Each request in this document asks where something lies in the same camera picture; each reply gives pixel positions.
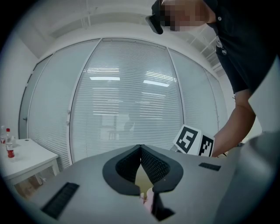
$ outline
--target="ceiling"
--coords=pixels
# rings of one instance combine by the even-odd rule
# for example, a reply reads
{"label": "ceiling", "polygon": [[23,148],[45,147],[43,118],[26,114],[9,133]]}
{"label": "ceiling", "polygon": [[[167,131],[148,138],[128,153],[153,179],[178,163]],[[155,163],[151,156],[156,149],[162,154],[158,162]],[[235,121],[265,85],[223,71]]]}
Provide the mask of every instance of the ceiling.
{"label": "ceiling", "polygon": [[[40,58],[56,38],[75,29],[103,23],[129,22],[148,25],[155,0],[41,0],[16,32],[25,45]],[[216,35],[207,25],[174,35],[195,47],[207,58],[218,76],[225,74],[215,53]]]}

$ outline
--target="ceiling light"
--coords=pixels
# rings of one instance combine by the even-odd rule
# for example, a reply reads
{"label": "ceiling light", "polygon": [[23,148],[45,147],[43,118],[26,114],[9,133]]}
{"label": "ceiling light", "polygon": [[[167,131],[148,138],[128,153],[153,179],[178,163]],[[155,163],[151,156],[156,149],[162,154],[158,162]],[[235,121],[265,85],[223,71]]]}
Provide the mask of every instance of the ceiling light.
{"label": "ceiling light", "polygon": [[164,86],[164,87],[169,86],[169,84],[165,84],[165,83],[161,83],[161,82],[153,82],[153,81],[148,81],[148,80],[144,80],[144,83],[157,85],[157,86]]}
{"label": "ceiling light", "polygon": [[119,77],[90,77],[91,80],[115,80],[119,81]]}

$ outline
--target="white wall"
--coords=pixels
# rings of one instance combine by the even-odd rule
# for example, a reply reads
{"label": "white wall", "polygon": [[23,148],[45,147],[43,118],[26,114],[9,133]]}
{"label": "white wall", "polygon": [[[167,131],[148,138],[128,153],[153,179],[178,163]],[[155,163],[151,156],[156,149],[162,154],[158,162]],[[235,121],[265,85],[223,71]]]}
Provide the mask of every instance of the white wall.
{"label": "white wall", "polygon": [[9,127],[18,138],[21,99],[38,58],[16,33],[11,34],[0,58],[0,125]]}
{"label": "white wall", "polygon": [[[233,90],[231,87],[231,83],[226,74],[221,76],[219,81],[224,94],[224,100],[226,102],[226,107],[227,107],[227,116],[229,118],[232,111],[235,108],[235,100],[233,99],[234,98]],[[259,123],[259,120],[256,118],[251,131],[248,133],[248,135],[243,140],[243,142],[246,142],[257,135],[260,135],[261,133],[262,133],[262,128]]]}
{"label": "white wall", "polygon": [[164,31],[162,35],[155,34],[147,25],[131,23],[106,23],[89,27],[88,29],[77,29],[59,37],[43,54],[41,59],[46,58],[55,51],[63,47],[98,38],[133,38],[150,41],[159,45],[169,47],[175,51],[186,55],[194,60],[212,75],[217,78],[216,73],[212,70],[211,65],[195,48],[190,46],[186,41],[173,35],[171,31]]}

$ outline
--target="black slot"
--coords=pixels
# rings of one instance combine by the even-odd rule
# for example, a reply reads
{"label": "black slot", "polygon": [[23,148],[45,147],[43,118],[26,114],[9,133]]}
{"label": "black slot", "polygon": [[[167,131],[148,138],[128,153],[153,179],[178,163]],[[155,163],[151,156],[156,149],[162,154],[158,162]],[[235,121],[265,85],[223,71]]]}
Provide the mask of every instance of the black slot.
{"label": "black slot", "polygon": [[78,184],[67,182],[42,208],[42,211],[50,217],[57,219],[77,191],[78,187]]}
{"label": "black slot", "polygon": [[221,168],[221,166],[213,165],[213,164],[209,164],[209,163],[201,163],[201,164],[199,164],[199,166],[204,167],[206,169],[215,170],[215,171],[219,171]]}

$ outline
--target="person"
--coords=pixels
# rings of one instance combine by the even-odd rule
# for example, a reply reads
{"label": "person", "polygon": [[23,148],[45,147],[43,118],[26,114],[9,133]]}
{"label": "person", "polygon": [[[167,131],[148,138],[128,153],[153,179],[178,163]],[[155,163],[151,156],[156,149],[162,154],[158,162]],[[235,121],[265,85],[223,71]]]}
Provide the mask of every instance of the person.
{"label": "person", "polygon": [[208,24],[217,35],[216,53],[235,94],[235,109],[225,126],[215,135],[213,157],[237,146],[252,128],[256,115],[248,99],[263,81],[277,51],[273,37],[264,33],[265,6],[245,5],[239,0],[157,0],[152,6],[154,23],[172,31],[186,31]]}

